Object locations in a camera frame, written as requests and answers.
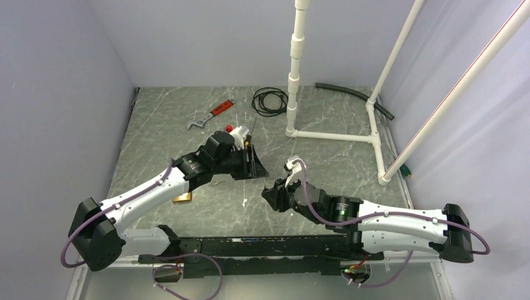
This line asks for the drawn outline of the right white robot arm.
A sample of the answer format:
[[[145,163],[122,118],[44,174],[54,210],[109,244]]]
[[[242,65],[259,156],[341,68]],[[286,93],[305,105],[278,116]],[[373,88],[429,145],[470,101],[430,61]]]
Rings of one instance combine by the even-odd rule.
[[[314,224],[348,236],[344,250],[351,259],[385,251],[417,251],[453,263],[471,263],[476,255],[491,252],[457,204],[432,210],[404,209],[330,195],[307,182],[287,184],[284,179],[264,188],[261,196],[274,211],[293,210]]]

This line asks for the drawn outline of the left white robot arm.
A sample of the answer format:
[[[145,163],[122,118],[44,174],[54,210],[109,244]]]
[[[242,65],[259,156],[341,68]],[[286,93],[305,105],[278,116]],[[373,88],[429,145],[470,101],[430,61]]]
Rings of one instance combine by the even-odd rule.
[[[61,264],[65,268],[86,264],[91,271],[100,271],[125,256],[174,261],[181,253],[181,240],[170,227],[131,229],[131,225],[218,174],[228,174],[235,181],[268,177],[246,126],[216,131],[197,151],[170,159],[161,173],[127,192],[101,202],[91,197],[80,202],[61,250]]]

